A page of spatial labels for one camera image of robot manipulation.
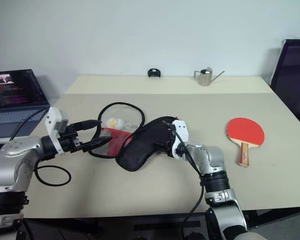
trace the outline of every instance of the laptop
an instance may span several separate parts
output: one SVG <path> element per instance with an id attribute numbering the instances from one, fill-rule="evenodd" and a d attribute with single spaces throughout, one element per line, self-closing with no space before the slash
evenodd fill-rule
<path id="1" fill-rule="evenodd" d="M 16 137 L 29 136 L 49 110 L 49 103 L 31 69 L 0 71 L 0 139 L 7 142 L 20 123 L 30 118 Z"/>

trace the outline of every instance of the ping pong paddle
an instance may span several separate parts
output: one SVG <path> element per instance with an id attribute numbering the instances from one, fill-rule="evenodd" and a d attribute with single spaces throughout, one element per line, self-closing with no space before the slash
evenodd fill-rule
<path id="1" fill-rule="evenodd" d="M 249 166 L 248 149 L 260 147 L 265 141 L 265 134 L 261 126 L 244 117 L 237 117 L 229 121 L 226 134 L 234 143 L 241 146 L 239 165 Z"/>

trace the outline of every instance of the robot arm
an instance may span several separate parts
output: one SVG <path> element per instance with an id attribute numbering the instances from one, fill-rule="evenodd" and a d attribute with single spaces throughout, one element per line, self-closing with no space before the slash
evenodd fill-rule
<path id="1" fill-rule="evenodd" d="M 17 229 L 21 225 L 23 206 L 28 204 L 28 190 L 36 164 L 50 160 L 64 152 L 84 152 L 106 144 L 111 137 L 99 137 L 82 143 L 77 131 L 95 127 L 97 120 L 70 124 L 58 108 L 51 107 L 45 124 L 48 136 L 29 136 L 11 140 L 0 149 L 0 232 Z"/>
<path id="2" fill-rule="evenodd" d="M 189 142 L 189 134 L 184 121 L 175 120 L 169 127 L 184 142 L 182 144 L 178 137 L 175 138 L 171 148 L 173 157 L 188 161 L 187 152 L 190 153 L 201 173 L 200 184 L 205 188 L 204 199 L 210 206 L 205 214 L 209 239 L 265 240 L 259 234 L 247 232 L 245 217 L 235 191 L 229 185 L 222 150 L 216 146 Z"/>

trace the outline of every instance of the black cable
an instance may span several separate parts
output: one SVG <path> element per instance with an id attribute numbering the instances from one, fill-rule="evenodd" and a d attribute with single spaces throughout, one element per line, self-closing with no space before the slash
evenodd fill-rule
<path id="1" fill-rule="evenodd" d="M 24 225 L 24 227 L 25 227 L 25 229 L 26 229 L 26 231 L 29 235 L 30 240 L 35 240 L 34 233 L 31 231 L 29 223 L 25 219 L 23 219 L 23 225 Z"/>
<path id="2" fill-rule="evenodd" d="M 38 161 L 36 161 L 36 163 L 35 163 L 35 165 L 34 165 L 34 175 L 36 176 L 36 179 L 38 179 L 38 181 L 39 181 L 40 183 L 42 183 L 42 184 L 44 184 L 44 185 L 47 185 L 47 186 L 50 186 L 50 187 L 61 187 L 61 186 L 64 186 L 64 185 L 68 184 L 68 183 L 71 181 L 71 179 L 72 179 L 71 173 L 70 173 L 67 169 L 65 169 L 65 168 L 63 168 L 63 167 L 61 167 L 61 166 L 55 166 L 55 165 L 38 166 L 39 162 L 40 162 L 40 159 L 39 159 Z M 64 171 L 64 172 L 68 175 L 69 179 L 68 179 L 67 181 L 65 181 L 64 183 L 60 183 L 60 184 L 52 184 L 52 183 L 48 183 L 48 182 L 44 181 L 44 180 L 39 176 L 38 170 L 39 170 L 39 169 L 43 169 L 43 168 L 55 168 L 55 169 L 60 169 L 60 170 Z"/>
<path id="3" fill-rule="evenodd" d="M 44 110 L 47 110 L 47 108 L 46 108 L 46 107 L 40 108 L 38 111 L 36 111 L 35 113 L 33 113 L 33 114 L 31 114 L 30 116 L 28 116 L 25 120 L 23 120 L 23 121 L 19 124 L 19 126 L 14 130 L 14 132 L 13 132 L 12 136 L 10 137 L 10 140 L 9 140 L 9 141 L 13 140 L 13 139 L 16 137 L 17 133 L 20 131 L 20 129 L 22 128 L 22 126 L 25 125 L 25 123 L 26 123 L 29 119 L 31 119 L 33 116 L 37 115 L 38 113 L 41 113 L 41 112 L 44 111 Z"/>
<path id="4" fill-rule="evenodd" d="M 196 202 L 196 204 L 194 205 L 194 207 L 191 209 L 191 211 L 187 214 L 187 216 L 185 217 L 185 219 L 182 222 L 181 225 L 181 235 L 182 235 L 182 239 L 186 240 L 186 236 L 185 236 L 185 224 L 186 221 L 188 220 L 188 218 L 190 218 L 190 216 L 194 213 L 194 211 L 197 209 L 197 207 L 199 206 L 200 202 L 202 201 L 202 198 L 204 197 L 204 191 L 205 191 L 205 187 L 202 185 L 201 186 L 201 193 L 200 193 L 200 197 L 198 199 L 198 201 Z"/>
<path id="5" fill-rule="evenodd" d="M 130 139 L 135 133 L 137 133 L 137 132 L 144 126 L 145 121 L 146 121 L 146 117 L 145 117 L 144 112 L 143 112 L 139 107 L 137 107 L 137 106 L 135 106 L 135 105 L 133 105 L 133 104 L 131 104 L 131 103 L 127 103 L 127 102 L 123 102 L 123 101 L 117 101 L 117 102 L 110 103 L 109 105 L 105 106 L 105 107 L 101 110 L 101 112 L 100 112 L 99 115 L 98 115 L 98 120 L 99 120 L 99 121 L 101 121 L 101 118 L 102 118 L 102 115 L 104 114 L 104 112 L 105 112 L 108 108 L 112 107 L 113 105 L 126 105 L 126 106 L 129 106 L 129 107 L 131 107 L 131 108 L 137 110 L 137 111 L 140 113 L 140 115 L 141 115 L 141 122 L 140 122 L 140 124 L 139 124 L 139 127 L 138 127 L 138 128 L 137 128 L 130 136 L 128 136 L 128 137 L 125 139 L 125 141 L 124 141 L 123 144 L 121 145 L 121 149 L 122 149 L 123 146 L 126 144 L 127 140 Z M 95 138 L 98 138 L 98 137 L 100 136 L 101 130 L 102 130 L 102 129 L 101 129 L 101 124 L 99 124 L 99 125 L 97 126 L 96 132 L 95 132 L 95 134 L 93 135 L 93 137 L 92 137 L 91 140 L 93 140 L 93 139 L 95 139 Z M 92 152 L 92 150 L 90 150 L 90 151 L 88 151 L 88 152 L 89 152 L 90 155 L 92 155 L 92 156 L 94 156 L 94 157 L 103 158 L 103 159 L 114 159 L 114 158 L 116 158 L 116 157 L 119 155 L 119 154 L 118 154 L 118 155 L 114 155 L 114 156 L 102 155 L 102 154 L 94 153 L 94 152 Z"/>

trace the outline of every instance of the table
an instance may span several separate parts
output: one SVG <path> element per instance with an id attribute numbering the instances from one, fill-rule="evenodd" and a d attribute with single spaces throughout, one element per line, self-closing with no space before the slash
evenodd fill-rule
<path id="1" fill-rule="evenodd" d="M 186 122 L 191 142 L 220 147 L 242 210 L 300 207 L 300 123 L 261 77 L 220 77 L 200 86 L 191 77 L 80 76 L 54 106 L 74 123 L 96 119 L 104 106 L 117 101 L 140 107 L 146 122 L 178 116 Z M 226 135 L 227 122 L 235 117 L 251 118 L 265 132 L 264 144 L 249 150 L 249 168 L 236 164 L 240 148 Z M 94 131 L 80 132 L 79 139 L 89 141 Z M 47 135 L 43 121 L 33 134 Z M 124 170 L 114 159 L 82 152 L 43 164 L 68 169 L 72 181 L 49 187 L 32 177 L 26 218 L 187 213 L 200 195 L 190 164 L 164 154 L 150 157 L 136 172 Z M 54 169 L 40 174 L 52 183 L 66 179 Z M 202 202 L 197 211 L 206 209 Z"/>

